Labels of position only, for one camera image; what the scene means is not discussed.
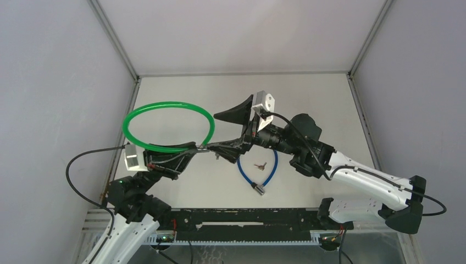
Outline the blue lock keys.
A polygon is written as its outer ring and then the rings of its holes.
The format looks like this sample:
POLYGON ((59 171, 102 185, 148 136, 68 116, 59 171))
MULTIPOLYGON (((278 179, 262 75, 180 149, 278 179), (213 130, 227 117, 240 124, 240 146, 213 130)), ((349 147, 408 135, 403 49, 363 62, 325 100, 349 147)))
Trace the blue lock keys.
POLYGON ((263 164, 254 164, 254 166, 256 168, 258 168, 259 170, 263 171, 265 169, 265 166, 267 165, 267 163, 263 163, 263 164))

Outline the blue cable lock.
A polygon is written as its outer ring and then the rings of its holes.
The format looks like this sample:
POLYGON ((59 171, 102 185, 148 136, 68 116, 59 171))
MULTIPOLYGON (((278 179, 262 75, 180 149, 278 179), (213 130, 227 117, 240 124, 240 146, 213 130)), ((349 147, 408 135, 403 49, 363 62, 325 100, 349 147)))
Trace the blue cable lock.
POLYGON ((270 149, 253 147, 241 155, 236 162, 237 168, 248 185, 260 196, 265 194, 265 187, 271 182, 279 164, 278 152, 270 149), (264 170, 259 170, 254 164, 267 163, 264 170))

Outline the green cable lock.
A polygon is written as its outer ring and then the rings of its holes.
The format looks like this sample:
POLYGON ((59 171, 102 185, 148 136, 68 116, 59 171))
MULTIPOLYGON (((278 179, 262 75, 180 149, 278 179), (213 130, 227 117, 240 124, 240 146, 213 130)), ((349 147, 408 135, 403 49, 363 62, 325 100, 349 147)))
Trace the green cable lock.
POLYGON ((140 106, 126 115, 121 130, 128 142, 143 148, 199 140, 206 146, 215 132, 213 115, 192 103, 163 101, 140 106))

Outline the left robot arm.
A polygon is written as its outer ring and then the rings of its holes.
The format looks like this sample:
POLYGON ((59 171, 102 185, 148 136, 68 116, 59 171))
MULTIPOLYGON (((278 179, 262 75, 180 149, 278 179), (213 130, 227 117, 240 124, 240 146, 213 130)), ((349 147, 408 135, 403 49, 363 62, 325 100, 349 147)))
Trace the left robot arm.
POLYGON ((172 207, 147 191, 162 178, 177 180, 197 152, 194 142, 176 145, 177 153, 138 149, 124 145, 124 161, 133 176, 110 182, 107 201, 112 220, 84 263, 128 263, 143 242, 157 229, 176 234, 186 231, 172 207))

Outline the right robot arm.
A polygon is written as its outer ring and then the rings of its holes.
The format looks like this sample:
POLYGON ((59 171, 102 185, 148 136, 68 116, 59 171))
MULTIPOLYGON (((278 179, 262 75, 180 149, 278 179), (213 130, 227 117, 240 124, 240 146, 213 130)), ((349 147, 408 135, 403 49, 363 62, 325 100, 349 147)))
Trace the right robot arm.
POLYGON ((216 113, 214 118, 242 126, 238 139, 208 144, 208 149, 231 163, 257 145, 291 155, 289 162, 306 177, 341 182, 367 195, 363 200, 324 198, 318 223, 325 229, 355 221, 383 222, 389 228, 416 234, 423 217, 426 180, 420 176, 400 178, 365 166, 319 140, 321 128, 306 113, 286 120, 285 127, 273 124, 272 95, 259 92, 241 104, 216 113))

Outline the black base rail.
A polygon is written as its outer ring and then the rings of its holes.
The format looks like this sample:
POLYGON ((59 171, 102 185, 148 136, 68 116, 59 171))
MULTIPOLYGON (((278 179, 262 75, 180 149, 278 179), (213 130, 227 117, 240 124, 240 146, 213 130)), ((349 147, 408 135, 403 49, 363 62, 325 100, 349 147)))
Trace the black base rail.
POLYGON ((352 223, 337 223, 315 208, 180 208, 159 219, 159 231, 176 241, 294 243, 311 233, 337 234, 352 223))

